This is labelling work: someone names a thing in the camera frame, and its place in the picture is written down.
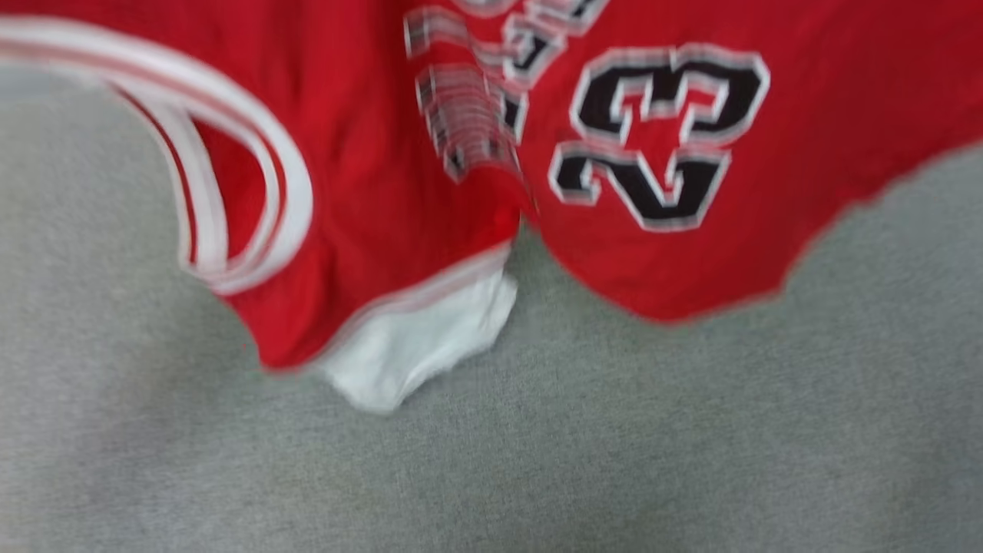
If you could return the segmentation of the red basketball jersey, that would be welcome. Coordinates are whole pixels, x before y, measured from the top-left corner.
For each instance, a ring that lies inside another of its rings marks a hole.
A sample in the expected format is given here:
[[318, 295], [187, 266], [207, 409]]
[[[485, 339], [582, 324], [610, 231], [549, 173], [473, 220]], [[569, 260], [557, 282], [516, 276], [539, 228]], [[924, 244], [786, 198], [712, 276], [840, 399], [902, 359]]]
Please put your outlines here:
[[376, 413], [495, 342], [522, 218], [675, 323], [983, 141], [983, 0], [0, 0], [0, 64], [131, 106], [183, 269]]

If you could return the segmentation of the grey fabric sofa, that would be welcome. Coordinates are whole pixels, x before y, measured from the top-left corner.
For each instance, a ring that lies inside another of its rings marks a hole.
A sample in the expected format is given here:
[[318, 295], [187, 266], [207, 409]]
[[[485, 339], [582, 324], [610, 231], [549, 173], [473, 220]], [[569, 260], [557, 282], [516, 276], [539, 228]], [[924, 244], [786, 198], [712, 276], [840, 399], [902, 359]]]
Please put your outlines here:
[[392, 416], [271, 378], [101, 92], [0, 73], [0, 553], [983, 553], [983, 148], [657, 328], [524, 235]]

